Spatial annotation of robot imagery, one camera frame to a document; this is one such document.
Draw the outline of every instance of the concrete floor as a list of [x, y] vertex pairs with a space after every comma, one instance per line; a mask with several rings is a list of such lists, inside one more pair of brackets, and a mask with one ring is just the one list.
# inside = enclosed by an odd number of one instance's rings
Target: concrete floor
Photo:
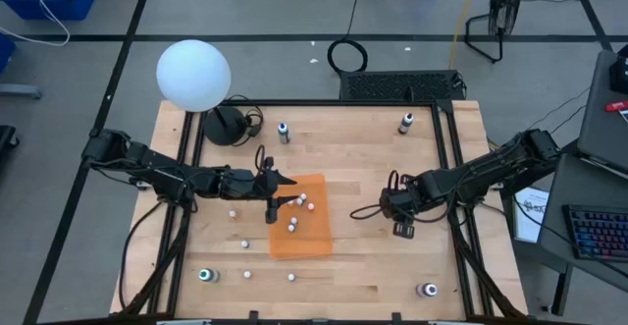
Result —
[[[41, 86], [38, 101], [0, 98], [0, 123], [18, 128], [22, 145], [0, 179], [0, 322], [22, 321], [76, 174], [79, 155], [129, 28], [137, 0], [96, 0], [86, 20], [68, 22], [72, 34], [118, 35], [73, 41], [63, 48], [19, 42], [0, 82]], [[464, 0], [359, 0], [353, 33], [452, 34]], [[474, 0], [468, 16], [488, 10]], [[352, 0], [147, 0], [137, 34], [330, 34], [345, 32]], [[593, 0], [606, 34], [628, 34], [628, 0]], [[58, 34], [48, 22], [26, 22], [0, 4], [0, 25], [23, 34]], [[474, 28], [484, 34], [484, 26]], [[579, 2], [524, 3], [514, 34], [594, 35]], [[232, 66], [232, 93], [253, 98], [336, 98], [340, 80], [327, 65], [328, 41], [216, 42]], [[171, 42], [132, 44], [106, 127], [148, 142], [161, 96], [155, 65]], [[448, 62], [448, 41], [367, 41], [369, 70], [438, 70]], [[612, 44], [618, 50], [623, 44]], [[492, 43], [480, 46], [496, 51]], [[505, 59], [491, 65], [458, 44], [455, 68], [478, 100], [488, 135], [502, 143], [575, 96], [591, 82], [596, 42], [508, 42]], [[339, 63], [358, 59], [339, 50]], [[310, 63], [311, 59], [319, 60]], [[553, 128], [586, 96], [545, 120]], [[575, 138], [582, 116], [555, 134]], [[107, 314], [136, 192], [91, 174], [39, 321]], [[628, 295], [576, 271], [565, 316], [540, 311], [553, 296], [557, 275], [519, 257], [530, 313], [540, 318], [605, 324], [628, 315]]]

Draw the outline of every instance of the table leg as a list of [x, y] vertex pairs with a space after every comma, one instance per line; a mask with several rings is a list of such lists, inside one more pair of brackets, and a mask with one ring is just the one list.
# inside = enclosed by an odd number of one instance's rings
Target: table leg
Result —
[[573, 266], [567, 265], [565, 272], [558, 275], [558, 283], [556, 284], [556, 292], [553, 295], [553, 303], [550, 306], [544, 306], [544, 311], [551, 311], [552, 314], [558, 316], [564, 314], [572, 273]]

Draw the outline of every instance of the white cable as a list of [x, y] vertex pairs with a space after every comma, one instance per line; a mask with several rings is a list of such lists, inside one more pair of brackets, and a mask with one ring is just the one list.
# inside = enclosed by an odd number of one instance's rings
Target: white cable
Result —
[[12, 35], [18, 39], [21, 40], [25, 40], [25, 41], [29, 41], [29, 42], [33, 42], [33, 43], [38, 43], [38, 44], [45, 44], [45, 45], [50, 45], [50, 46], [65, 46], [68, 41], [70, 41], [70, 31], [61, 23], [61, 21], [59, 21], [55, 15], [52, 13], [52, 11], [50, 11], [50, 9], [48, 8], [48, 6], [46, 6], [46, 4], [43, 2], [43, 0], [39, 0], [39, 7], [42, 8], [42, 11], [44, 11], [44, 16], [46, 16], [46, 18], [50, 21], [52, 21], [53, 23], [59, 25], [63, 31], [66, 33], [66, 40], [62, 43], [53, 43], [53, 42], [48, 42], [48, 41], [43, 41], [43, 40], [36, 40], [36, 39], [31, 39], [31, 38], [27, 38], [25, 36], [21, 36], [18, 34], [13, 33], [12, 31], [6, 30], [2, 27], [0, 27], [0, 31]]

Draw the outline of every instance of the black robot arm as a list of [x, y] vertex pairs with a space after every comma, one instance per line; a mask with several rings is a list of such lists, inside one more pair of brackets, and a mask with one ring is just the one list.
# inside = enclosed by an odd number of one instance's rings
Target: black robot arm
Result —
[[517, 134], [494, 152], [485, 154], [453, 169], [438, 169], [418, 176], [402, 175], [403, 189], [398, 181], [382, 190], [380, 206], [394, 223], [396, 236], [412, 239], [417, 220], [414, 215], [431, 210], [442, 203], [459, 201], [477, 203], [489, 187], [507, 181], [530, 168], [554, 164], [559, 149], [547, 131], [530, 130]]
[[160, 200], [191, 207], [194, 195], [226, 200], [266, 200], [266, 223], [277, 221], [279, 207], [297, 196], [273, 198], [279, 185], [295, 181], [272, 170], [273, 157], [265, 157], [260, 145], [255, 155], [256, 175], [250, 170], [221, 167], [191, 167], [155, 152], [143, 143], [131, 141], [123, 133], [111, 130], [93, 131], [82, 153], [92, 169], [125, 172], [133, 184], [151, 185]]

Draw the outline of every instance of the white ball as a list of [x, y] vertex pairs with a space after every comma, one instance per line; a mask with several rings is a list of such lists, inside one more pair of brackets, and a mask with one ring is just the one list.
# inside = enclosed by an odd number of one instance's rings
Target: white ball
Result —
[[181, 109], [201, 112], [216, 107], [232, 85], [223, 54], [200, 40], [172, 44], [157, 63], [157, 84], [166, 99]]

